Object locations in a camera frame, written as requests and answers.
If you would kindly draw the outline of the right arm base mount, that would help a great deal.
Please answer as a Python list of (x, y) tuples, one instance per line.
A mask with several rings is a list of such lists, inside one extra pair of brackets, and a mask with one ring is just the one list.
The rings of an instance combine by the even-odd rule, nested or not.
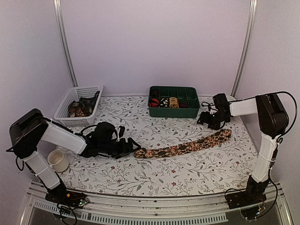
[(249, 206), (256, 203), (263, 203), (267, 200), (264, 193), (258, 195), (247, 195), (246, 191), (226, 192), (225, 200), (228, 203), (229, 209)]

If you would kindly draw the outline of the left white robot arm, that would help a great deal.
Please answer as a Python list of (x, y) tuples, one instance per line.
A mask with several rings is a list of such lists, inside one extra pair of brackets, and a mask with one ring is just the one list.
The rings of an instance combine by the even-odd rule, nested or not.
[(115, 127), (108, 122), (92, 125), (93, 131), (84, 134), (75, 132), (62, 124), (42, 115), (39, 109), (32, 109), (9, 128), (12, 146), (7, 152), (15, 154), (42, 182), (48, 194), (59, 203), (66, 203), (70, 194), (54, 167), (46, 160), (50, 154), (41, 153), (38, 148), (65, 148), (84, 158), (122, 158), (141, 149), (131, 137), (125, 138), (125, 128)]

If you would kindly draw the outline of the flamingo patterned tie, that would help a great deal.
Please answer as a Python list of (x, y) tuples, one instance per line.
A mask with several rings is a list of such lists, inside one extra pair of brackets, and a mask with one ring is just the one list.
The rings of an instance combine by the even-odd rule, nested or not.
[(147, 150), (141, 148), (134, 152), (134, 157), (139, 159), (148, 158), (168, 158), (174, 156), (181, 156), (188, 153), (193, 153), (209, 148), (216, 147), (231, 139), (232, 131), (230, 129), (221, 129), (216, 133), (200, 138), (195, 141), (182, 143), (166, 148)]

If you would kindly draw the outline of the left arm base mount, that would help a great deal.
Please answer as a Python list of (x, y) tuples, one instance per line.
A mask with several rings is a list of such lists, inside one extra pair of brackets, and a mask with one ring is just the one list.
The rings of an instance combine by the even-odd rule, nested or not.
[(86, 194), (71, 191), (68, 191), (61, 197), (46, 194), (45, 199), (47, 201), (57, 203), (58, 205), (68, 206), (73, 209), (82, 209), (86, 204), (90, 202)]

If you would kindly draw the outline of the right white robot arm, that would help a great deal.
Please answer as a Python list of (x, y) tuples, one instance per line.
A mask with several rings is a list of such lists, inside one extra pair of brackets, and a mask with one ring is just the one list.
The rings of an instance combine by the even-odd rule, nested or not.
[(261, 131), (259, 155), (252, 174), (247, 181), (242, 200), (253, 204), (260, 198), (270, 182), (270, 170), (274, 165), (278, 145), (282, 142), (294, 123), (279, 98), (280, 92), (256, 95), (242, 100), (228, 100), (224, 93), (213, 97), (213, 103), (202, 103), (208, 111), (202, 112), (198, 124), (207, 124), (208, 128), (220, 130), (232, 117), (256, 114)]

